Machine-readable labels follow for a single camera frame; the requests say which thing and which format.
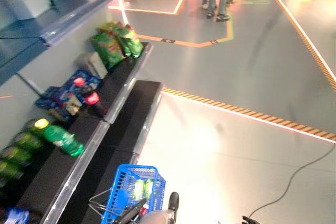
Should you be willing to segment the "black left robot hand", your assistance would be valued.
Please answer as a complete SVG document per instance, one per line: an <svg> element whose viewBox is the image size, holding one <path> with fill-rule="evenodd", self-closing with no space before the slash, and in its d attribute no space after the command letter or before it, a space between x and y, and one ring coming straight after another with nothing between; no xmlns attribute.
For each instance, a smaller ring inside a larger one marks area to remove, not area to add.
<svg viewBox="0 0 336 224"><path fill-rule="evenodd" d="M146 198L141 199L138 203L132 206L129 210L124 211L118 218L115 219L114 223L126 224L129 223L133 217L135 217L147 202Z"/></svg>

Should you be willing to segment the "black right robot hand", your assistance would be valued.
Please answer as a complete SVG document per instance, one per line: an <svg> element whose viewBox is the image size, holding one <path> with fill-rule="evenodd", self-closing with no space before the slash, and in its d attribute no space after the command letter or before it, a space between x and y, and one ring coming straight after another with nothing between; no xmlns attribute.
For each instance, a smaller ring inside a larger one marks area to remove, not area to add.
<svg viewBox="0 0 336 224"><path fill-rule="evenodd" d="M261 222L251 219L247 216L242 216L242 224L261 224Z"/></svg>

